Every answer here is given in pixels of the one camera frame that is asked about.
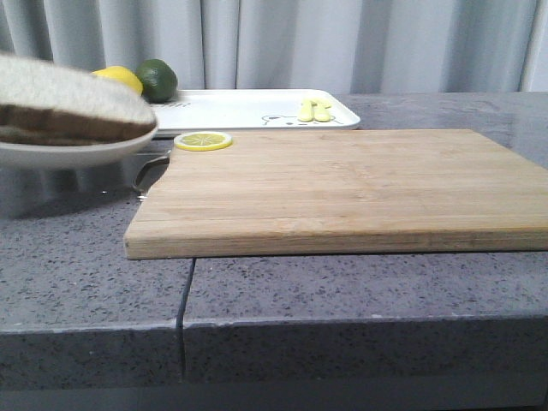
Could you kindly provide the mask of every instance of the white curtain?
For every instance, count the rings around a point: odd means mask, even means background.
[[[539,59],[531,56],[538,48],[530,44],[539,42],[535,33],[545,35],[535,28],[544,6],[545,0],[0,0],[0,49],[88,70],[135,69],[161,58],[183,89],[518,91],[524,76],[536,73]]]

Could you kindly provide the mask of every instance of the gray countertop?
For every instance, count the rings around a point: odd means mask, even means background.
[[[338,97],[359,128],[471,128],[548,167],[546,93]],[[128,182],[168,148],[153,141],[94,170],[0,170],[2,389],[173,384],[183,373],[531,373],[548,384],[547,252],[197,259],[194,272],[190,259],[126,260],[139,206]]]

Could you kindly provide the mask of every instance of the slice of bread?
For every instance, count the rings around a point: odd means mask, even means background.
[[[0,141],[111,143],[140,137],[156,124],[146,101],[116,80],[0,53]]]

